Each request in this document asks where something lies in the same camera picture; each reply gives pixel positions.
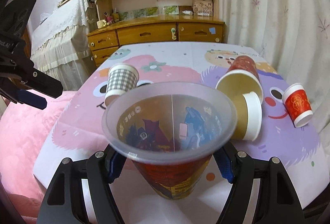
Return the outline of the grey checked paper cup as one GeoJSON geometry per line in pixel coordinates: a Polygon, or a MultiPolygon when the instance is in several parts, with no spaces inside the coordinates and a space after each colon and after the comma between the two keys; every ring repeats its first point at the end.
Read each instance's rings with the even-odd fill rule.
{"type": "Polygon", "coordinates": [[[105,106],[109,106],[119,96],[136,88],[139,81],[139,72],[134,66],[118,63],[108,72],[105,106]]]}

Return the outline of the wooden drawer desk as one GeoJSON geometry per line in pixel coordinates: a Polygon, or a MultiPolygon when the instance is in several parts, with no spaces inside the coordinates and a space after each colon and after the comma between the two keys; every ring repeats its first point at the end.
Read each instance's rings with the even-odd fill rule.
{"type": "Polygon", "coordinates": [[[149,42],[218,42],[225,23],[197,15],[158,15],[114,23],[87,35],[92,61],[99,67],[124,45],[149,42]]]}

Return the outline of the white floral curtain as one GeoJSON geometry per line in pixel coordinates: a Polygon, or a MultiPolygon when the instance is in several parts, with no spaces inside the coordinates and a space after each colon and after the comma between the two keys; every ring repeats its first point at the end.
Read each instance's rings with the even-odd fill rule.
{"type": "Polygon", "coordinates": [[[219,0],[226,40],[249,46],[289,83],[301,83],[313,123],[329,139],[329,0],[219,0]]]}

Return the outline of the large red paper cup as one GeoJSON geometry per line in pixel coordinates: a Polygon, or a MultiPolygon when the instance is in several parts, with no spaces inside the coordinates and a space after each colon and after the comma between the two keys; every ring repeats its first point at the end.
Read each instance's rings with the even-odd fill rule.
{"type": "Polygon", "coordinates": [[[255,61],[248,56],[238,56],[228,71],[217,82],[215,89],[232,99],[236,95],[255,92],[263,102],[263,89],[255,61]]]}

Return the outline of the lace covered cabinet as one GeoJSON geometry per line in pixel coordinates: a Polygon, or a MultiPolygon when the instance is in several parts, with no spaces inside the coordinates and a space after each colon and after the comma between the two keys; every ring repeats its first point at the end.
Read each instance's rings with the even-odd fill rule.
{"type": "Polygon", "coordinates": [[[96,29],[96,7],[70,0],[32,34],[34,68],[59,80],[64,90],[78,90],[96,69],[87,35],[96,29]]]}

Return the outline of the brown paper cup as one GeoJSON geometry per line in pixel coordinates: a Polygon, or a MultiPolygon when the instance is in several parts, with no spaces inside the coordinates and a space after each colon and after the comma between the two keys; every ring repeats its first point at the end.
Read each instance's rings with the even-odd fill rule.
{"type": "Polygon", "coordinates": [[[236,95],[233,103],[237,110],[237,125],[233,140],[254,141],[261,130],[262,107],[255,92],[236,95]]]}

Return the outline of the printed translucent plastic cup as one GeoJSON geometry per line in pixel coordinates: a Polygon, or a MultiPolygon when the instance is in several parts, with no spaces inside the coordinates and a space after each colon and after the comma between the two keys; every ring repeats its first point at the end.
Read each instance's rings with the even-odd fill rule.
{"type": "Polygon", "coordinates": [[[225,94],[185,82],[129,90],[102,117],[112,148],[134,163],[158,195],[171,200],[191,194],[236,125],[236,108],[225,94]]]}

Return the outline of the pink bed cover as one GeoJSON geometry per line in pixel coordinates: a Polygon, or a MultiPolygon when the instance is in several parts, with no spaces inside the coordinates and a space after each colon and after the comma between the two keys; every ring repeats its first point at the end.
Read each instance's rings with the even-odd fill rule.
{"type": "Polygon", "coordinates": [[[75,95],[44,96],[43,110],[10,102],[1,116],[1,183],[26,223],[36,223],[44,191],[32,168],[53,125],[75,95]]]}

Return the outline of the small red paper cup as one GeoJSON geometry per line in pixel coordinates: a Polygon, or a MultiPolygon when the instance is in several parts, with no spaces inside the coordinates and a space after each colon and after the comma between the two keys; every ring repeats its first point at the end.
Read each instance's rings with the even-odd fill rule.
{"type": "Polygon", "coordinates": [[[290,85],[283,93],[283,104],[296,128],[304,127],[313,117],[306,91],[300,83],[290,85]]]}

